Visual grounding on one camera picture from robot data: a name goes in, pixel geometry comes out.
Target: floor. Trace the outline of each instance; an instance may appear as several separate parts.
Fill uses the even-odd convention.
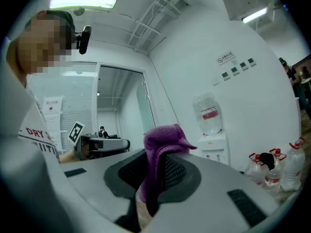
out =
[[[301,111],[301,134],[302,134],[302,137],[306,140],[303,146],[305,155],[306,155],[306,161],[305,161],[305,166],[303,168],[302,177],[301,177],[301,180],[302,180],[301,188],[303,188],[303,184],[311,170],[311,120],[309,119],[308,115],[306,114],[304,110]],[[282,188],[280,188],[280,192],[277,195],[276,200],[282,204],[294,193],[295,192],[293,191],[284,192]],[[139,191],[137,192],[137,196],[136,196],[138,220],[139,220],[140,227],[144,229],[148,225],[148,223],[152,220],[152,217],[148,214],[146,205],[139,199],[138,194],[139,194]]]

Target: white panel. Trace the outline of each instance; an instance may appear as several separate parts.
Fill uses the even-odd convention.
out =
[[[74,63],[71,67],[64,68],[66,71],[77,70],[78,72],[96,72],[96,65],[90,63]],[[44,97],[64,96],[61,115],[61,130],[63,149],[73,149],[69,142],[68,134],[75,121],[79,121],[90,128],[92,126],[93,108],[93,83],[95,77],[85,76],[62,76],[48,73],[32,75],[28,87],[38,98],[40,105]]]

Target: person sitting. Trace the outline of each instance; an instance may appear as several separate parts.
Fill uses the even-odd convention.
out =
[[[104,128],[103,126],[101,126],[100,131],[102,132],[103,137],[104,137],[105,139],[108,139],[108,138],[109,138],[109,135],[108,135],[107,131],[105,130],[105,128]]]

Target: paper sign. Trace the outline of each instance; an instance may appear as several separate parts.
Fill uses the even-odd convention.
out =
[[[60,131],[60,114],[44,114],[44,119],[49,132]]]
[[[224,54],[222,54],[221,56],[219,56],[218,58],[216,58],[216,61],[218,63],[218,65],[223,65],[224,63],[227,63],[228,61],[232,60],[235,58],[235,55],[233,54],[232,51],[228,51],[225,52]]]
[[[62,147],[61,133],[60,132],[49,132],[49,134],[57,150],[62,151],[63,147]]]
[[[74,145],[76,145],[84,127],[85,125],[83,123],[76,121],[70,131],[68,140],[72,142]]]
[[[43,114],[55,114],[62,111],[63,97],[44,98],[42,105]]]

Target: fluorescent light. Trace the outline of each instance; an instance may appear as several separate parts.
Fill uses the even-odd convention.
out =
[[[97,73],[96,72],[82,72],[81,74],[78,74],[75,71],[68,71],[68,72],[63,72],[62,76],[97,77]]]
[[[112,9],[116,2],[117,0],[51,0],[50,9],[72,6],[91,6]]]
[[[255,13],[253,13],[253,14],[247,16],[247,17],[244,17],[244,18],[242,19],[242,21],[243,21],[244,23],[248,23],[249,21],[254,20],[254,19],[256,19],[256,18],[258,18],[258,17],[264,15],[265,13],[267,13],[267,11],[268,11],[268,8],[264,8],[264,9],[262,9],[262,10],[259,10],[259,11],[255,12]]]

